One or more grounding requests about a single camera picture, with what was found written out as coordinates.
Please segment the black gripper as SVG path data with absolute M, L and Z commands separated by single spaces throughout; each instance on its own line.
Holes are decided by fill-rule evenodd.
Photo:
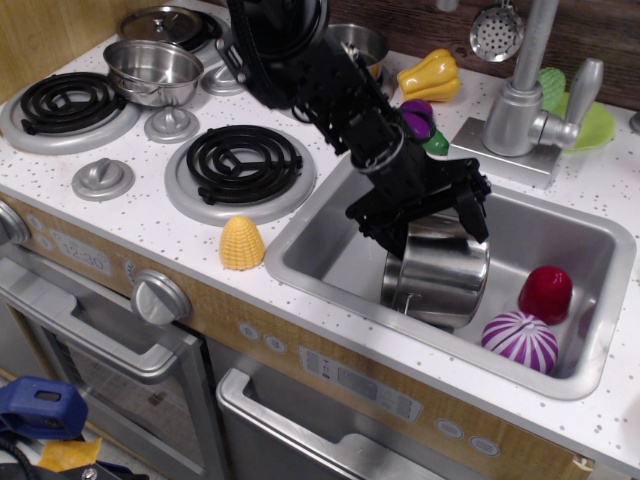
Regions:
M 489 238 L 484 201 L 491 183 L 477 159 L 436 160 L 403 137 L 374 157 L 353 150 L 351 162 L 372 189 L 346 215 L 397 259 L 404 258 L 407 224 L 447 209 L 458 213 L 462 227 L 478 243 Z

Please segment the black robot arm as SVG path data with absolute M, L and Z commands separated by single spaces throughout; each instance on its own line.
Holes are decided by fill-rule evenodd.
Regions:
M 411 222 L 454 209 L 477 242 L 488 237 L 491 192 L 474 158 L 440 161 L 382 94 L 364 62 L 328 29 L 325 1 L 230 1 L 217 49 L 235 79 L 270 109 L 297 109 L 372 189 L 346 210 L 360 232 L 402 257 Z

